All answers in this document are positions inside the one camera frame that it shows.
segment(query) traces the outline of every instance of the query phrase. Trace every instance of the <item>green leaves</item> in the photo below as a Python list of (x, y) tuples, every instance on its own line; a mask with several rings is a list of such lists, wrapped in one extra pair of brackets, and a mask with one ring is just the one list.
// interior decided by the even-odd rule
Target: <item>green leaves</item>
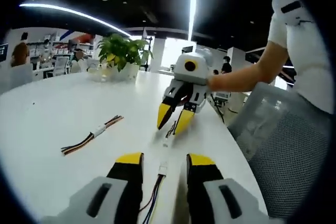
[(119, 62), (118, 62), (118, 72), (120, 72), (122, 69), (124, 69), (124, 67), (126, 66), (126, 59), (125, 58), (120, 58)]
[(123, 38), (119, 34), (112, 34), (104, 37), (99, 42), (100, 63), (107, 61), (109, 66), (117, 66), (120, 72), (129, 62), (130, 64), (141, 65), (141, 57), (148, 60), (149, 55), (153, 58), (153, 53), (145, 50), (145, 46), (149, 43), (146, 40), (131, 40), (130, 38)]

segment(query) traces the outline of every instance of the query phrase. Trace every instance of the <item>yellow tip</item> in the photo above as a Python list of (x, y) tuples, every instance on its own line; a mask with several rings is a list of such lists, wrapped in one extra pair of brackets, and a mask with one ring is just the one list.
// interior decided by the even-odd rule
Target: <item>yellow tip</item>
[(167, 105), (167, 104), (164, 104), (164, 103), (161, 103), (160, 104), (160, 107), (159, 107), (159, 113), (158, 113), (158, 117), (157, 117), (157, 125), (156, 127), (159, 128), (164, 116), (167, 114), (167, 111), (170, 109), (170, 106)]
[(193, 153), (189, 153), (189, 156), (192, 165), (215, 165), (215, 162), (213, 162), (209, 157)]
[(119, 157), (115, 162), (116, 163), (125, 163), (125, 164), (140, 164), (141, 152), (125, 154)]
[(180, 118), (178, 119), (178, 122), (177, 122), (175, 134), (179, 134), (187, 128), (194, 114), (195, 113), (192, 111), (182, 110)]

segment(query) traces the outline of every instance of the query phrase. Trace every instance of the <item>wire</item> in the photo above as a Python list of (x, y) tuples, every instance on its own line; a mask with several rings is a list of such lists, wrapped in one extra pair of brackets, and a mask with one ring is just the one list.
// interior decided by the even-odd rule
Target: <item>wire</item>
[[(160, 189), (161, 189), (161, 186), (162, 186), (162, 181), (163, 181), (163, 178), (162, 178), (162, 180), (161, 180), (161, 183), (158, 185), (158, 189), (157, 189), (157, 193), (156, 193), (156, 199), (155, 199), (155, 201), (159, 198), (159, 191), (160, 191)], [(154, 214), (155, 214), (155, 210), (156, 210), (156, 207), (157, 207), (157, 204), (154, 202), (154, 204), (155, 204), (155, 206), (154, 206), (154, 210), (153, 210), (153, 212), (152, 212), (152, 215), (150, 216), (150, 218), (148, 218), (149, 219), (149, 224), (150, 223), (152, 223), (152, 220), (153, 220), (153, 216), (154, 216)]]
[(221, 116), (220, 118), (222, 119), (223, 123), (225, 124), (225, 122), (224, 122), (224, 117), (223, 117), (221, 111), (219, 110), (219, 107), (217, 106), (217, 104), (216, 104), (216, 102), (215, 102), (214, 96), (213, 96), (212, 94), (210, 94), (210, 95), (211, 95), (211, 98), (212, 98), (212, 100), (213, 100), (213, 102), (214, 102), (214, 104), (215, 104), (215, 106), (216, 106), (216, 108), (217, 108), (217, 110), (218, 110), (219, 115)]
[(70, 154), (72, 151), (76, 151), (82, 148), (83, 146), (87, 145), (92, 139), (94, 139), (94, 137), (95, 136), (90, 132), (90, 135), (86, 138), (85, 142), (81, 142), (80, 144), (75, 145), (73, 147), (63, 149), (62, 150), (63, 154), (67, 155), (67, 154)]
[[(112, 118), (110, 121), (108, 121), (104, 124), (104, 127), (100, 129), (102, 131), (100, 131), (99, 134), (102, 133), (103, 131), (105, 131), (105, 129), (107, 129), (108, 127), (110, 127), (110, 126), (114, 125), (115, 123), (119, 122), (123, 118), (124, 117), (122, 117), (120, 115), (116, 115), (114, 118)], [(97, 136), (96, 133), (93, 134), (92, 132), (90, 132), (90, 134), (82, 142), (80, 142), (78, 144), (75, 144), (75, 145), (72, 145), (72, 146), (63, 147), (63, 148), (61, 148), (61, 151), (66, 156), (66, 155), (84, 147), (85, 145), (87, 145), (91, 140), (93, 140), (95, 138), (95, 136)]]
[(142, 224), (148, 224), (149, 223), (150, 217), (151, 217), (152, 212), (153, 212), (153, 208), (155, 206), (156, 198), (157, 198), (157, 195), (158, 195), (159, 186), (160, 186), (160, 183), (161, 183), (161, 181), (164, 177), (165, 177), (164, 175), (159, 175), (158, 176), (158, 180), (157, 180), (158, 183), (155, 185), (155, 189), (154, 189), (155, 193), (154, 193), (154, 196), (153, 196), (152, 204), (151, 204), (151, 207), (150, 207), (145, 219), (143, 220)]
[(154, 194), (155, 194), (155, 189), (156, 189), (156, 187), (158, 186), (158, 185), (157, 185), (158, 183), (159, 183), (159, 177), (157, 178), (157, 180), (156, 180), (156, 182), (155, 182), (155, 185), (154, 185), (154, 188), (153, 188), (153, 191), (152, 191), (152, 196), (151, 196), (151, 198), (149, 199), (148, 203), (147, 203), (144, 207), (142, 207), (142, 208), (139, 210), (139, 213), (140, 213), (143, 209), (145, 209), (145, 208), (149, 205), (149, 203), (152, 201), (152, 199), (153, 199), (153, 197), (154, 197)]
[(167, 132), (167, 134), (166, 134), (165, 137), (168, 138), (168, 137), (174, 132), (175, 128), (176, 128), (176, 120), (174, 121), (174, 124), (173, 124), (172, 127), (169, 129), (169, 131)]

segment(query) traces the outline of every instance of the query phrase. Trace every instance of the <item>round white table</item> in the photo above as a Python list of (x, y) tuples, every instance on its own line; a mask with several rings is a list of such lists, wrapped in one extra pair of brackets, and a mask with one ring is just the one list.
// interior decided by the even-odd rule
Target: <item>round white table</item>
[[(0, 96), (0, 161), (8, 183), (36, 219), (55, 216), (69, 197), (98, 176), (106, 176), (115, 160), (143, 152), (143, 206), (157, 178), (162, 141), (177, 120), (156, 129), (157, 110), (172, 77), (140, 71), (134, 83), (97, 83), (87, 73), (32, 82)], [(82, 149), (63, 156), (61, 147), (81, 142), (90, 131), (115, 115), (124, 119)], [(233, 178), (259, 201), (267, 213), (247, 161), (213, 108), (206, 103), (190, 127), (172, 140), (168, 171), (160, 189), (153, 223), (188, 218), (186, 154), (209, 156), (224, 178)], [(148, 208), (139, 216), (142, 223)]]

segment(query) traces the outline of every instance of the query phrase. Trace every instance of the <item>led strip light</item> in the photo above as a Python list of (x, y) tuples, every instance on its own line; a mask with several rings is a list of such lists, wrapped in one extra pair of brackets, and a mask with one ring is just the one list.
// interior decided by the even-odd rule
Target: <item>led strip light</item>
[(41, 7), (41, 8), (49, 8), (49, 9), (55, 9), (55, 10), (61, 10), (63, 12), (68, 12), (68, 13), (73, 13), (73, 14), (76, 14), (78, 16), (82, 16), (84, 18), (88, 18), (90, 20), (93, 20), (93, 21), (96, 21), (98, 23), (101, 23), (105, 26), (108, 26), (128, 37), (131, 37), (130, 34), (126, 33), (125, 31), (119, 29), (118, 27), (116, 26), (112, 26), (111, 24), (109, 23), (106, 23), (105, 21), (102, 21), (100, 19), (97, 19), (95, 17), (92, 17), (90, 15), (87, 15), (87, 14), (84, 14), (84, 13), (81, 13), (81, 12), (78, 12), (76, 10), (72, 10), (72, 9), (68, 9), (68, 8), (64, 8), (64, 7), (60, 7), (60, 6), (57, 6), (57, 5), (48, 5), (48, 4), (40, 4), (40, 3), (23, 3), (23, 4), (20, 4), (20, 7)]

